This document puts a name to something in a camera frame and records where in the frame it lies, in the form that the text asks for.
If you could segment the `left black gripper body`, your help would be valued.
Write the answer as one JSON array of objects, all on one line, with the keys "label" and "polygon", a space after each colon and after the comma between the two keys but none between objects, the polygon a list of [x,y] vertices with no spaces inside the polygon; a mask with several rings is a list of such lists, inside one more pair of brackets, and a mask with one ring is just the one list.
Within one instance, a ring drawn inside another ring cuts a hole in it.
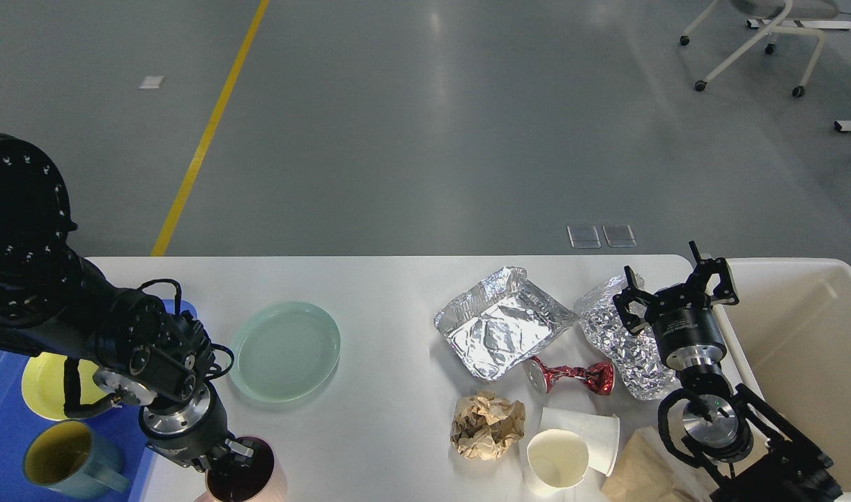
[{"label": "left black gripper body", "polygon": [[232,471],[235,439],[227,427],[227,410],[214,385],[205,383],[176,410],[139,410],[139,428],[146,447],[182,467],[197,471]]}]

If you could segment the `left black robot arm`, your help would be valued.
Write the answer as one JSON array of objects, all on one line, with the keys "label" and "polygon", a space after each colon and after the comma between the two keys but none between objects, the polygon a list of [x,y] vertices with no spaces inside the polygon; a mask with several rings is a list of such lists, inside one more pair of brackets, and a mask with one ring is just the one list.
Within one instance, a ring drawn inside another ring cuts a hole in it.
[{"label": "left black robot arm", "polygon": [[145,286],[117,288],[68,247],[77,225],[55,162],[0,133],[0,347],[30,357],[66,357],[64,412],[90,418],[139,406],[150,449],[210,476],[249,473],[263,444],[239,439],[212,384],[228,372],[227,348],[180,308]]}]

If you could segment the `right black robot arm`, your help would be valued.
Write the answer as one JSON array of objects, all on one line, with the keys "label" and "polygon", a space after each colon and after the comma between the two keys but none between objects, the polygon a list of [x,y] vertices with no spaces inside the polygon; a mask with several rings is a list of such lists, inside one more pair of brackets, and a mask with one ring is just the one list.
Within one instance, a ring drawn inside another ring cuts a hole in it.
[{"label": "right black robot arm", "polygon": [[807,435],[743,383],[732,386],[721,364],[728,348],[713,315],[739,302],[723,257],[703,257],[690,242],[695,267],[683,283],[657,292],[638,285],[625,266],[626,285],[613,297],[632,336],[651,328],[662,365],[680,388],[658,409],[664,448],[709,474],[712,501],[834,501],[843,490],[833,460]]}]

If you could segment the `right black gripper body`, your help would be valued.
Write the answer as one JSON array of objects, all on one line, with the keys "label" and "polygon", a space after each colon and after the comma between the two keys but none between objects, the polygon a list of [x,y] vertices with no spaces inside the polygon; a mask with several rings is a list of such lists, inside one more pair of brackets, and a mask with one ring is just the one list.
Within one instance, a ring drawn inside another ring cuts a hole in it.
[{"label": "right black gripper body", "polygon": [[702,291],[662,289],[645,313],[652,327],[661,361],[684,370],[700,363],[721,363],[727,355],[711,296]]}]

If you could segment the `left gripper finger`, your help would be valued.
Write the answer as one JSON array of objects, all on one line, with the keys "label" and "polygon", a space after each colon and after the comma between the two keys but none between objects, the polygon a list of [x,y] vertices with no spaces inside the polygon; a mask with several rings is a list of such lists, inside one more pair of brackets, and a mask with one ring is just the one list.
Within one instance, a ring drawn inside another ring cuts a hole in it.
[{"label": "left gripper finger", "polygon": [[261,482],[257,460],[262,442],[241,436],[227,443],[227,453],[214,461],[209,471],[209,489],[257,489]]}]

